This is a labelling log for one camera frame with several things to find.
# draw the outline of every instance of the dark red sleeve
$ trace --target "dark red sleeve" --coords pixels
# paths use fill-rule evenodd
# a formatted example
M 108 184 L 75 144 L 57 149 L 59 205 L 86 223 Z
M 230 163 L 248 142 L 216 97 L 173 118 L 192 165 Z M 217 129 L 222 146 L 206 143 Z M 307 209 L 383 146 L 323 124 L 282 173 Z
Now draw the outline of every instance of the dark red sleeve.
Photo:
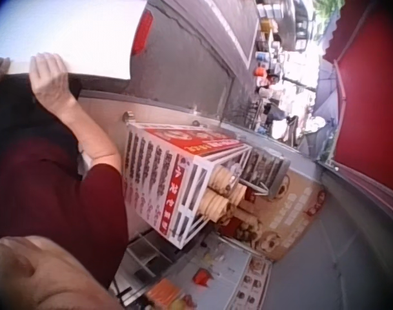
M 92 167 L 81 182 L 79 197 L 99 256 L 91 272 L 101 283 L 110 285 L 128 243 L 120 172 L 107 164 Z

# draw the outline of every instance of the maroon shirt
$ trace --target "maroon shirt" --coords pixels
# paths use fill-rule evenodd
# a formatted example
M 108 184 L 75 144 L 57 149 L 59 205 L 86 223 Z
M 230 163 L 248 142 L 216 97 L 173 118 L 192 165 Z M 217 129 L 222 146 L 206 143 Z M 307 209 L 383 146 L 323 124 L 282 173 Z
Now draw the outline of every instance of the maroon shirt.
M 57 145 L 28 138 L 0 162 L 0 238 L 38 235 L 73 254 L 108 287 L 125 252 L 127 218 L 120 173 L 106 164 L 85 179 Z

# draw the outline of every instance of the person's arm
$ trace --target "person's arm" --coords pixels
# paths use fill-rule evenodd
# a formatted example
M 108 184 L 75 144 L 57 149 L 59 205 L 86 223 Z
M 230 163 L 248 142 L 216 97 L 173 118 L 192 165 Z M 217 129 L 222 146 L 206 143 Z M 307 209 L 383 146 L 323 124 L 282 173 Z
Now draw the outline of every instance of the person's arm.
M 121 172 L 118 149 L 71 95 L 68 72 L 60 56 L 44 53 L 32 57 L 30 81 L 37 100 L 74 133 L 91 157 L 92 166 L 106 163 Z

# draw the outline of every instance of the menu sign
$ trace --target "menu sign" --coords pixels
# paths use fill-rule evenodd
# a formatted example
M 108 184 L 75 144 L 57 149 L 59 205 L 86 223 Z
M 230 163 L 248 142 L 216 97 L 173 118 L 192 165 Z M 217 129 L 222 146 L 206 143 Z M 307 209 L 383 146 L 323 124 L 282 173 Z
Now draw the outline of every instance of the menu sign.
M 267 293 L 271 262 L 251 257 L 228 310 L 259 310 Z
M 193 155 L 206 156 L 242 145 L 239 140 L 209 130 L 146 128 L 147 132 Z
M 220 233 L 279 260 L 301 238 L 325 197 L 321 184 L 289 170 L 271 200 L 247 189 L 234 217 Z

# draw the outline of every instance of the red banner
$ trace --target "red banner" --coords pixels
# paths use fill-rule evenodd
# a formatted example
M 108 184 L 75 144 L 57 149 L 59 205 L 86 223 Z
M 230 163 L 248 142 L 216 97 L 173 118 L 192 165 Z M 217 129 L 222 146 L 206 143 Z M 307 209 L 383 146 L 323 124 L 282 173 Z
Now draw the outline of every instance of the red banner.
M 172 172 L 172 177 L 170 178 L 169 190 L 166 196 L 165 207 L 162 213 L 162 220 L 160 222 L 159 230 L 165 236 L 168 233 L 170 221 L 172 220 L 172 215 L 174 213 L 175 204 L 177 196 L 179 195 L 179 190 L 181 188 L 183 174 L 185 173 L 186 159 L 179 155 L 176 156 L 174 170 Z
M 242 145 L 225 134 L 207 130 L 145 129 L 147 132 L 193 155 L 206 156 L 220 150 Z

